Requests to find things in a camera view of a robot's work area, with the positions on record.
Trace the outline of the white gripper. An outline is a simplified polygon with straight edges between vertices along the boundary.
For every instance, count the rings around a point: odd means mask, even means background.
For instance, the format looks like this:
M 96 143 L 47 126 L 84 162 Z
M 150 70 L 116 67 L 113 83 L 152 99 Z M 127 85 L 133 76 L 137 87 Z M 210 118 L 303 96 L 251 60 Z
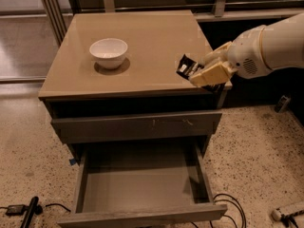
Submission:
M 269 75 L 272 70 L 266 66 L 261 51 L 264 29 L 262 25 L 246 30 L 233 42 L 227 42 L 200 57 L 199 63 L 206 67 L 191 75 L 190 83 L 197 87 L 225 84 L 236 72 L 245 79 Z M 221 61 L 208 65 L 217 59 Z

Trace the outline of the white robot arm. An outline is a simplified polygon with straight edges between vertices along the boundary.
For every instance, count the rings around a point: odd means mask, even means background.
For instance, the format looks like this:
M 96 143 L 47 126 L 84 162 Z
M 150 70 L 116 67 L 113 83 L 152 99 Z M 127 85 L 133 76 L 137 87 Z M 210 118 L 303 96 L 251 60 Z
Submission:
M 190 77 L 197 87 L 225 84 L 233 75 L 253 79 L 288 67 L 304 67 L 304 14 L 242 32 L 202 58 Z

